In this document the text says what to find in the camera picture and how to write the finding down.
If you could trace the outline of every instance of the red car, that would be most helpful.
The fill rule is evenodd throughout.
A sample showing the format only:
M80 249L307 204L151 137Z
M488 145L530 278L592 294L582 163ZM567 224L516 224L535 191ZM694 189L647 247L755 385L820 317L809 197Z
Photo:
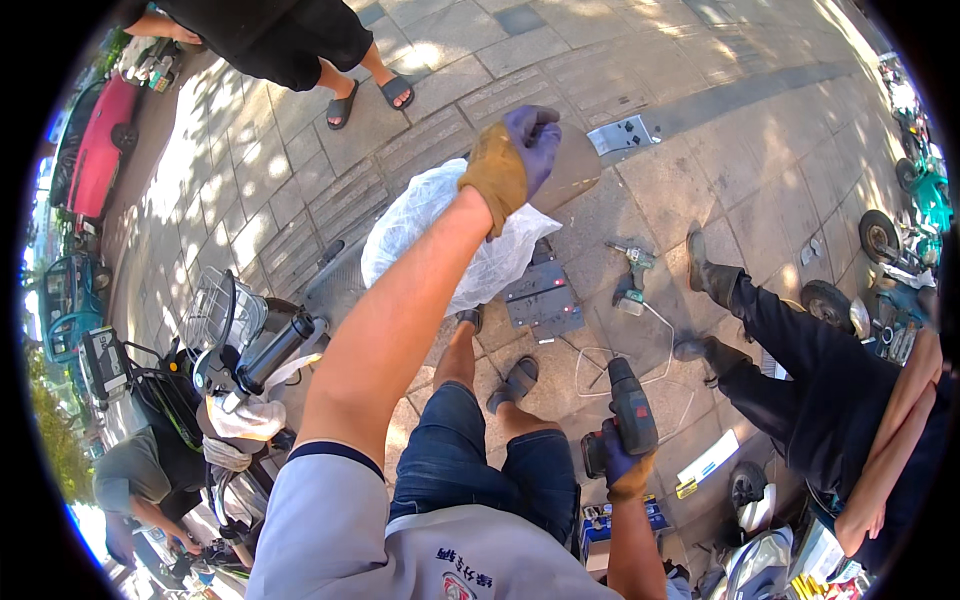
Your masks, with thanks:
M50 203L97 219L120 166L136 147L131 123L140 88L119 75L91 85L70 111L57 147Z

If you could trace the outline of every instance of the person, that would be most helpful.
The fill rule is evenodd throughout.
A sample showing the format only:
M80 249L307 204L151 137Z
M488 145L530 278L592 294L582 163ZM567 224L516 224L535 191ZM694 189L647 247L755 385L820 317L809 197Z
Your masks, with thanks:
M837 540L878 573L923 506L945 448L952 382L941 377L939 337L919 331L901 369L754 286L743 269L709 262L700 230L689 234L686 251L690 289L740 319L792 381L766 377L712 336L678 343L674 358L706 359L720 391L773 439L787 466L839 496Z
M397 400L477 248L549 175L559 116L526 106L482 130L452 203L338 328L276 479L248 598L666 597L642 497L654 459L627 455L615 435L607 438L609 588L562 546L576 482L559 425L522 409L540 376L530 357L486 402L511 437L503 469L487 465L473 391L480 309L458 315L435 392L397 465L392 502L384 483Z
M168 541L176 538L187 552L200 554L179 521L200 502L205 473L203 454L172 427L147 425L101 456L93 466L93 495L106 518L110 556L132 564L132 535L140 527L158 527Z
M117 22L132 36L170 37L203 44L233 68L258 79L305 91L333 90L326 109L332 130L347 125L360 82L342 75L362 65L391 108L404 110L414 90L388 69L356 13L342 0L159 0L170 16L128 0Z

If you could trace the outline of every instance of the wire basket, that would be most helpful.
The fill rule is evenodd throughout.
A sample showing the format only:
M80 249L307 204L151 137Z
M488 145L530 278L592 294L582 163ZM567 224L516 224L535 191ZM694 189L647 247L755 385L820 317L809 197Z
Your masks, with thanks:
M267 320L267 301L237 280L232 272L204 267L190 308L183 318L186 324L183 342L194 360L224 339L227 316L233 306L233 322L227 332L226 346L239 354L250 345Z

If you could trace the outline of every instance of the slipper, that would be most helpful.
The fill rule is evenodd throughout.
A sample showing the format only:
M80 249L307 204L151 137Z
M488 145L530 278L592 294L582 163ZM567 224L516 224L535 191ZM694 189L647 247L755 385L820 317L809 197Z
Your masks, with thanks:
M331 100L330 104L326 105L327 127L336 131L347 126L347 121L350 118L350 111L353 110L353 101L356 100L358 89L360 89L360 82L353 80L353 91L350 92L349 96L339 100ZM330 119L336 117L340 117L340 123L337 123L336 125L330 123Z
M501 383L487 400L487 410L495 415L496 407L501 402L516 403L520 401L537 384L539 375L540 365L537 363L537 359L533 356L521 357L507 373L507 380Z
M457 324L463 321L473 323L473 335L479 335L480 329L483 329L483 304L478 304L475 308L461 310L454 317L457 318Z
M407 80L403 79L403 76L394 69L390 69L390 72L396 75L396 77L389 80L386 85L380 87L380 91L383 93L383 97L387 99L387 104L390 105L390 108L393 110L404 110L414 101L414 87L408 84ZM400 94L408 89L410 90L410 97L404 100L400 106L395 106L394 100L399 98Z

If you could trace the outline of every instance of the power drill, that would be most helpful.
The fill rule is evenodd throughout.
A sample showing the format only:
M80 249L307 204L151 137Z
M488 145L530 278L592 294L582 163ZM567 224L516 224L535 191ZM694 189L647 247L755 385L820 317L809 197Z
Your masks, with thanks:
M620 434L620 442L627 454L643 456L657 448L660 436L647 395L640 388L630 364L622 356L613 358L607 365L610 375L610 410L613 423ZM587 477L599 479L607 472L607 448L603 442L603 432L593 431L580 441L584 454L584 466Z
M653 269L657 259L637 246L624 247L615 242L607 242L607 246L623 252L630 261L630 278L624 276L617 285L613 294L613 306L639 317L643 314L643 272Z

